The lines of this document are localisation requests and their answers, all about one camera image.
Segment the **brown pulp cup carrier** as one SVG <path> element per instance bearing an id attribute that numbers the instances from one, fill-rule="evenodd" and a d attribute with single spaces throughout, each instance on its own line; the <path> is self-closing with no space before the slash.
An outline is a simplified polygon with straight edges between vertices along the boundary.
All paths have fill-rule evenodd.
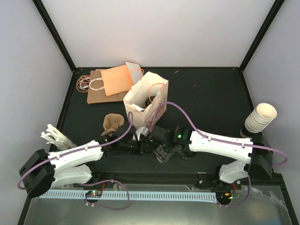
<path id="1" fill-rule="evenodd" d="M 120 114 L 110 113 L 104 118 L 102 135 L 111 136 L 120 126 L 125 123 L 124 117 Z"/>

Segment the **printed white paper bag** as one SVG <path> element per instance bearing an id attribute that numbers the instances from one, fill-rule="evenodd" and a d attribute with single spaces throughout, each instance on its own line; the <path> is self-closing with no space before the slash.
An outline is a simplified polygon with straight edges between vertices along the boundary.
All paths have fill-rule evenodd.
<path id="1" fill-rule="evenodd" d="M 153 72 L 147 72 L 131 87 L 123 98 L 126 113 L 133 114 L 135 128 L 150 129 L 166 111 L 169 81 Z"/>

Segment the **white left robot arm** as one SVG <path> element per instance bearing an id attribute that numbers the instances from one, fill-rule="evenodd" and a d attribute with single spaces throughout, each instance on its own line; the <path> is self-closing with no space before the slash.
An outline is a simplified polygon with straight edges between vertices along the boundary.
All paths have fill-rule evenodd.
<path id="1" fill-rule="evenodd" d="M 139 153 L 142 140 L 137 133 L 109 133 L 68 150 L 47 153 L 39 149 L 21 167 L 17 187 L 25 190 L 29 198 L 39 197 L 52 188 L 68 184 L 82 183 L 96 187 L 101 176 L 87 164 L 99 161 L 115 150 Z"/>

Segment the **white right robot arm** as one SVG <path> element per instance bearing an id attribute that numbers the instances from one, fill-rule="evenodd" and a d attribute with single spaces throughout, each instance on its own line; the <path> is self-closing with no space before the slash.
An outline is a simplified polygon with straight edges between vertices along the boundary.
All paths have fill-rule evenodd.
<path id="1" fill-rule="evenodd" d="M 246 177 L 271 180 L 273 154 L 263 145 L 253 147 L 250 138 L 231 138 L 201 130 L 177 126 L 175 131 L 155 126 L 148 136 L 148 143 L 155 146 L 154 152 L 160 162 L 166 162 L 173 153 L 188 160 L 198 152 L 206 152 L 234 159 L 222 165 L 213 177 L 214 186 L 223 189 Z"/>

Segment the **orange kraft paper bag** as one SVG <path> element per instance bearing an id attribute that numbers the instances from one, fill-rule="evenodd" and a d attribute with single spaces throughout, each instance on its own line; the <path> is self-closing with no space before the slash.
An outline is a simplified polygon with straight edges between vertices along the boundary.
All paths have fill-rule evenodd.
<path id="1" fill-rule="evenodd" d="M 129 91 L 144 75 L 137 63 L 126 61 L 124 65 L 101 70 L 105 94 L 111 96 Z"/>

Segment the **stack of paper cups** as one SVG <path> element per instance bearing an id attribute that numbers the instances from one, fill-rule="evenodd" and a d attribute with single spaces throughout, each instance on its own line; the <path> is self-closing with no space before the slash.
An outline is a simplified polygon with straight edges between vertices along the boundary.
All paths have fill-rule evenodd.
<path id="1" fill-rule="evenodd" d="M 262 132 L 277 117 L 277 114 L 274 106 L 260 103 L 246 118 L 240 135 L 248 138 Z"/>

